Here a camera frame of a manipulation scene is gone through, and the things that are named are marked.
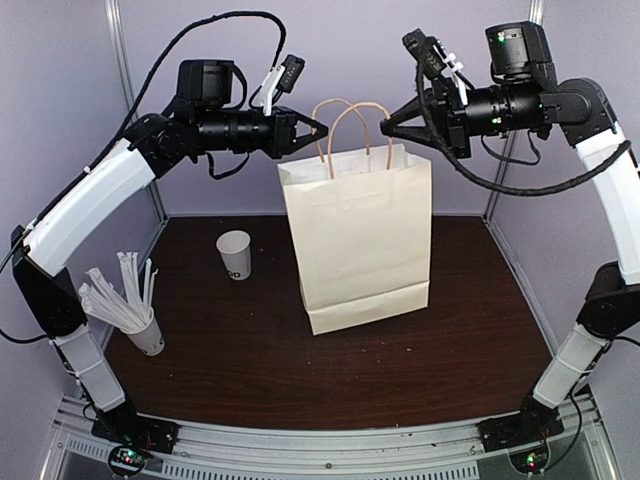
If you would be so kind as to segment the brown paper bag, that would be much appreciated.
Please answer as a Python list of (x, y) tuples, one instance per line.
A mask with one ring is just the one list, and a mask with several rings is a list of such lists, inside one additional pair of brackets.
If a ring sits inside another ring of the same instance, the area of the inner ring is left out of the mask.
[(282, 163), (281, 189), (311, 331), (427, 307), (432, 163), (389, 139)]

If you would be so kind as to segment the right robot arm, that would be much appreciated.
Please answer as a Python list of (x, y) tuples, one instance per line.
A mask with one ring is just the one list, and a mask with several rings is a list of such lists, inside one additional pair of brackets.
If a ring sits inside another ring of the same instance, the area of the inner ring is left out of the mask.
[[(455, 55), (420, 30), (404, 35), (416, 63), (416, 96), (381, 123), (385, 136), (438, 150), (476, 186), (513, 197), (543, 197), (593, 183), (618, 258), (600, 267), (576, 323), (513, 419), (519, 440), (535, 440), (558, 406), (619, 334), (639, 321), (639, 164), (601, 86), (559, 81), (544, 29), (531, 21), (485, 32), (492, 84), (477, 88)], [(584, 172), (546, 187), (511, 187), (464, 165), (472, 138), (527, 131), (547, 139), (559, 128)]]

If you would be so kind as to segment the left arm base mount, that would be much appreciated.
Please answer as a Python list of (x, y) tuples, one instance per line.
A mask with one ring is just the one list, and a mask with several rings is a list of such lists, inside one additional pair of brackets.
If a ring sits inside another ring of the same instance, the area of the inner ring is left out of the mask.
[(106, 464), (113, 474), (130, 478), (140, 474), (157, 454), (171, 454), (179, 426), (168, 420), (96, 411), (91, 434), (114, 443)]

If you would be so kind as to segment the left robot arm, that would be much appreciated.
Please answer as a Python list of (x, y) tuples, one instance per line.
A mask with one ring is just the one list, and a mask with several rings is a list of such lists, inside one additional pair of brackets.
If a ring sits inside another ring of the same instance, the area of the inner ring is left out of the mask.
[(103, 159), (42, 216), (13, 232), (10, 259), (19, 290), (99, 420), (123, 444), (137, 442), (144, 424), (87, 326), (67, 262), (120, 205), (185, 158), (262, 151), (279, 160), (326, 137), (325, 125), (276, 104), (293, 90), (304, 66), (302, 58), (287, 56), (262, 81), (256, 106), (245, 109), (231, 103), (233, 81), (244, 78), (233, 61), (182, 61), (176, 93), (165, 110), (126, 122)]

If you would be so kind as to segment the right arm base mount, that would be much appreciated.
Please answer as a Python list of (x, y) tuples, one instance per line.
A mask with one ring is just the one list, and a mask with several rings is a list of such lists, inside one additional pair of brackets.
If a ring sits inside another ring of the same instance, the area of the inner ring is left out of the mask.
[(529, 476), (542, 473), (551, 464), (549, 440), (564, 432), (557, 410), (488, 418), (477, 427), (486, 453), (506, 450), (515, 471)]

